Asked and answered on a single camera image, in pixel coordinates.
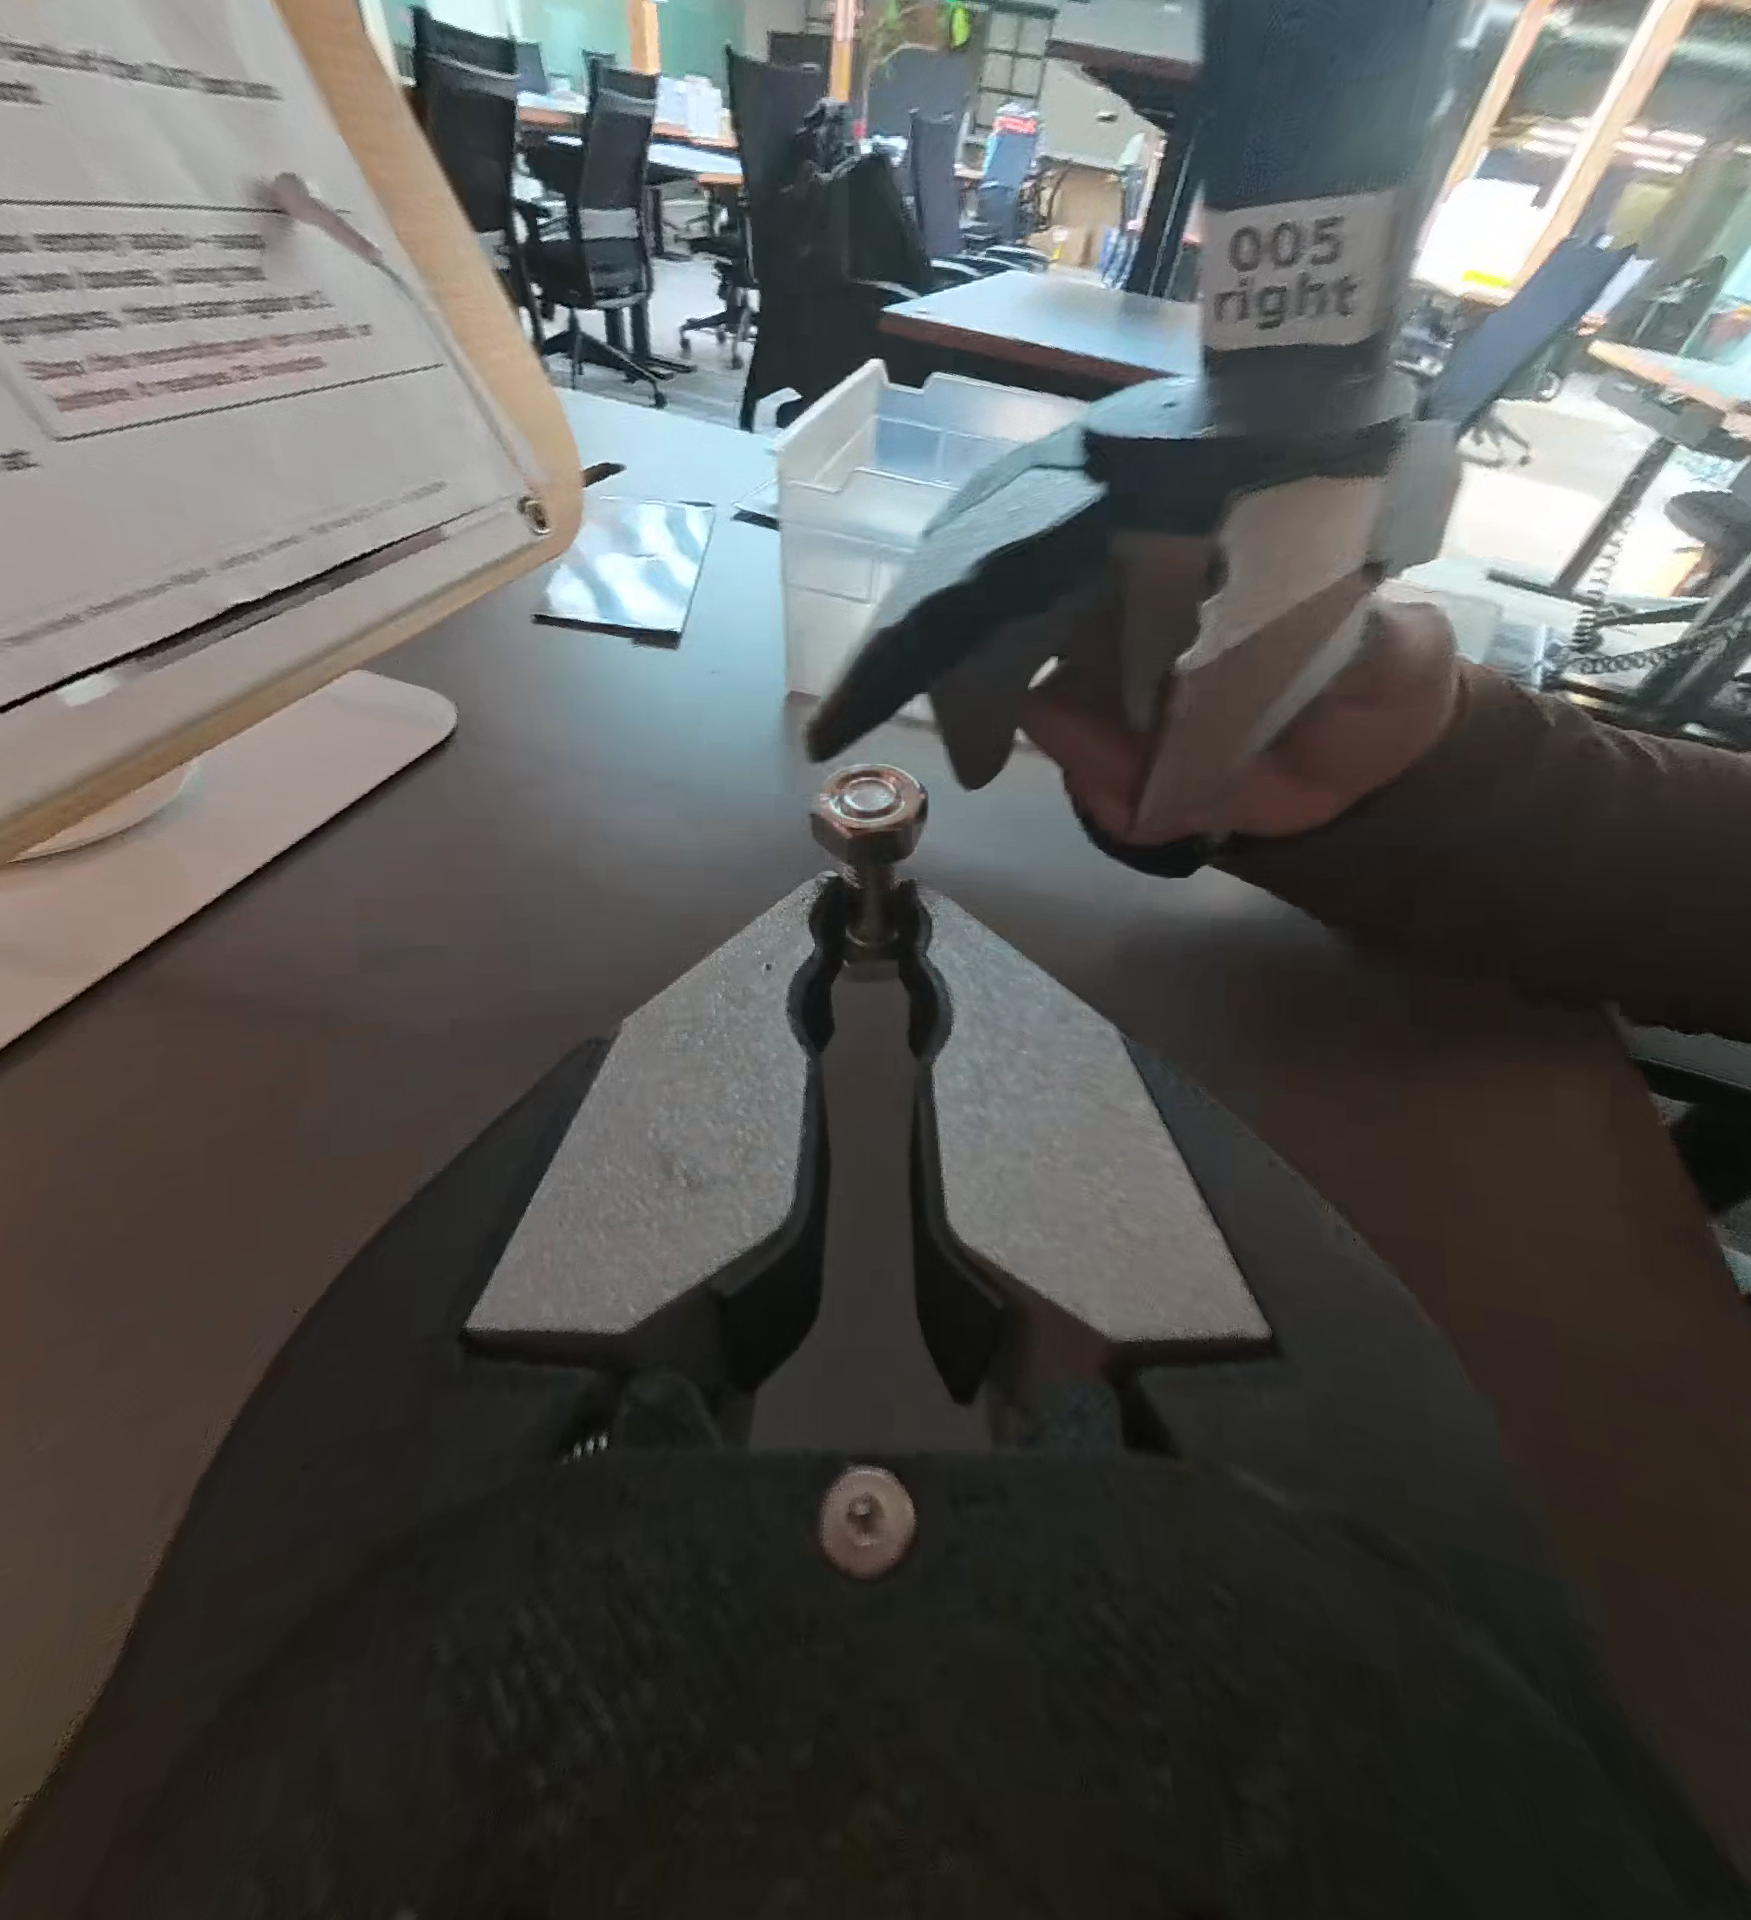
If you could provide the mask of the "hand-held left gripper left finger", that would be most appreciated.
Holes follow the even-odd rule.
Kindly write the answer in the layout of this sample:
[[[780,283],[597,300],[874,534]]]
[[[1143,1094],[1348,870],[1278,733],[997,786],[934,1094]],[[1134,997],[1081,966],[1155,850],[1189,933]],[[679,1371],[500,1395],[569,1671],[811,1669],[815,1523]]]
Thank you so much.
[[[832,1188],[819,1059],[846,884],[811,878],[606,1043],[465,1344],[760,1387],[819,1309]]]

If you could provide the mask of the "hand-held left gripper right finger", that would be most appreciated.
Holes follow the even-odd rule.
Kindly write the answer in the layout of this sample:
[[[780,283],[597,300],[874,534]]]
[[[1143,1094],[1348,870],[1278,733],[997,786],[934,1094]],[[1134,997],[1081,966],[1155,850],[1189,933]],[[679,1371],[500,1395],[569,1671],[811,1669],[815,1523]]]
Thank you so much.
[[[1264,1309],[1124,1035],[954,900],[898,951],[913,1291],[960,1403],[1261,1359]]]

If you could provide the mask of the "silver hex nut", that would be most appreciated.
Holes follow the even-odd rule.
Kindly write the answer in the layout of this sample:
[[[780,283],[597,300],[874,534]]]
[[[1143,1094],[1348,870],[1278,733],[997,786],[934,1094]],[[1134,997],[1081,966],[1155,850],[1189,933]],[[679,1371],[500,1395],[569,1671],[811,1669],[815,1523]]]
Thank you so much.
[[[815,844],[846,870],[891,870],[926,826],[926,786],[898,764],[841,764],[811,801]]]

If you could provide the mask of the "silver threaded bolt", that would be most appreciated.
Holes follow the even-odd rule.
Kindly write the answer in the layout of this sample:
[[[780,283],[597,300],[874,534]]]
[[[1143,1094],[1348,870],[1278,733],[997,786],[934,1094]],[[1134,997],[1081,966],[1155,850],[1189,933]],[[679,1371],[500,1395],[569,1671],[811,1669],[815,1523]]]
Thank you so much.
[[[854,879],[854,909],[846,916],[846,963],[863,972],[890,966],[898,955],[899,866],[866,872],[841,866]]]

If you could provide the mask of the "person's right forearm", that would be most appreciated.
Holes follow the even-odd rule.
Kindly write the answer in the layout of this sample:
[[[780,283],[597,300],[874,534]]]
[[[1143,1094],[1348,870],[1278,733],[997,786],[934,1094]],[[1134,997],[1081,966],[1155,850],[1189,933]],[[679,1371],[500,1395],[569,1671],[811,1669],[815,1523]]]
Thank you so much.
[[[1407,773],[1217,870],[1528,997],[1751,1043],[1751,752],[1611,730],[1476,662]]]

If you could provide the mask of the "person's right hand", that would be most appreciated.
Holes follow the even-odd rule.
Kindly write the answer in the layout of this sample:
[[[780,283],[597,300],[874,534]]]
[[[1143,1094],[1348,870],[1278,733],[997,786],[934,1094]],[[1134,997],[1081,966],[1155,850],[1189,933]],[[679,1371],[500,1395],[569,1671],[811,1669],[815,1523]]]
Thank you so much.
[[[1297,836],[1365,801],[1450,730],[1464,654],[1433,601],[1383,598],[1343,669],[1222,778],[1217,801],[1136,826],[1150,739],[1120,721],[1106,662],[1059,662],[1019,704],[1094,850],[1143,878],[1191,878],[1231,840]]]

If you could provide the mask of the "white plastic box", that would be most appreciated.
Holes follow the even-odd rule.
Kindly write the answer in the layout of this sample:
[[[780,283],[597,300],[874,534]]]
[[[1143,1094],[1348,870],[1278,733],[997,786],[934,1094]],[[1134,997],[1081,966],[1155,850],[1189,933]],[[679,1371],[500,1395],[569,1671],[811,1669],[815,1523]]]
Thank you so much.
[[[866,359],[771,439],[786,697],[825,695],[926,523],[984,465],[1085,412],[1081,399]]]

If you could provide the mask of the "dark office desk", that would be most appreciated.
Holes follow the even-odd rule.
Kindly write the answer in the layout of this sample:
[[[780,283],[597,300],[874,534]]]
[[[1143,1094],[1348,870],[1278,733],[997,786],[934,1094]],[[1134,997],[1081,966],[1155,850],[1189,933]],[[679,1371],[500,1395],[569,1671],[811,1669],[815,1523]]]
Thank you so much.
[[[890,375],[908,388],[954,373],[997,388],[1102,399],[1203,373],[1195,307],[1067,271],[1001,271],[883,307],[877,341]]]

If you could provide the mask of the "black office chair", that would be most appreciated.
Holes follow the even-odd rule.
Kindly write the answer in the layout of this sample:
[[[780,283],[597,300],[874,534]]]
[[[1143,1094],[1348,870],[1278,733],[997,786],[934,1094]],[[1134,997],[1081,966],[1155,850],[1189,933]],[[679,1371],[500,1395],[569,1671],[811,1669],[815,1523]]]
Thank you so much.
[[[1533,399],[1564,373],[1578,341],[1637,292],[1652,260],[1633,243],[1568,238],[1505,301],[1466,320],[1441,373],[1423,384],[1419,420],[1450,425],[1455,439],[1494,439],[1505,399]]]
[[[569,384],[586,364],[622,373],[662,412],[670,368],[646,353],[653,116],[654,79],[597,62],[574,142],[520,135],[516,156],[540,198],[516,213],[534,347],[568,359]]]
[[[459,209],[485,249],[516,320],[544,347],[544,320],[524,260],[516,204],[516,80],[520,58],[508,35],[481,35],[411,2],[411,110],[438,157]]]

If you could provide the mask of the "black glossy plate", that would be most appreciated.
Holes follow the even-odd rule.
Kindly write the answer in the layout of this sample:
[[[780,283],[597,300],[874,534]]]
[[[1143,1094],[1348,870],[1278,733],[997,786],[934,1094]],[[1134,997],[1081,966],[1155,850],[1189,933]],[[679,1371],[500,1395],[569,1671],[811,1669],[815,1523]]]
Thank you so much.
[[[706,499],[590,499],[530,619],[662,650],[679,649],[712,523],[716,509]]]

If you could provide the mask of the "black chair with jacket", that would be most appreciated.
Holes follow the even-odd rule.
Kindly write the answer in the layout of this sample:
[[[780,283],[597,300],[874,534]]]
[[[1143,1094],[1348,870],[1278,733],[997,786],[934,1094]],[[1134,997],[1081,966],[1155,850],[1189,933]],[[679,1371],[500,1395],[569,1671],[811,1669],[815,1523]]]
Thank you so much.
[[[767,397],[784,397],[784,425],[866,359],[883,364],[879,316],[931,292],[931,256],[891,164],[859,142],[815,66],[725,50],[725,98],[758,292],[738,425],[753,432]]]

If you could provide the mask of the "white stand base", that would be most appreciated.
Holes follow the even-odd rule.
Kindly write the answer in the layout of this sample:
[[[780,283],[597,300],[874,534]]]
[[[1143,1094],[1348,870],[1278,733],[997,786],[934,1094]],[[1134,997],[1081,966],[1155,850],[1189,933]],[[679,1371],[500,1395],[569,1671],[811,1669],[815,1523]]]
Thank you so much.
[[[0,1050],[454,737],[454,702],[371,669],[0,866]]]

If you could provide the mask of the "wooden display board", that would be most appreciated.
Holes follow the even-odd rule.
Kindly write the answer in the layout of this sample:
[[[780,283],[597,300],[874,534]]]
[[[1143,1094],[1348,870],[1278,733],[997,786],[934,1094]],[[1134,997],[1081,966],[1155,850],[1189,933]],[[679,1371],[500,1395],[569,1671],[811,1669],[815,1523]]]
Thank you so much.
[[[0,866],[257,730],[447,614],[544,566],[579,526],[574,433],[357,2],[275,2],[423,275],[451,341],[526,441],[520,516],[438,526],[0,710]]]

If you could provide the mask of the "printed instruction sheet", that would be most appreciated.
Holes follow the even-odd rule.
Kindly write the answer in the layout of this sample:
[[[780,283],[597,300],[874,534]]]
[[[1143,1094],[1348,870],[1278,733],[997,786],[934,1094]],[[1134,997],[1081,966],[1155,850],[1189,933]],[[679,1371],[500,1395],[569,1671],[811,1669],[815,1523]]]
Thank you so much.
[[[0,710],[526,487],[275,2],[0,2]]]

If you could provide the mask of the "white sheet clip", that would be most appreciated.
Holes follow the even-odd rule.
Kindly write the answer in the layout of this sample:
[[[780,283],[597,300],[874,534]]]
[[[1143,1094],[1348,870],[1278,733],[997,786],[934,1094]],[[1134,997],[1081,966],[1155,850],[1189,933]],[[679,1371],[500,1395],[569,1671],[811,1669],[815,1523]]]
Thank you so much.
[[[315,229],[351,260],[389,271],[389,256],[381,251],[381,243],[366,229],[357,229],[335,201],[327,201],[302,176],[275,172],[261,183],[261,194],[279,218]]]

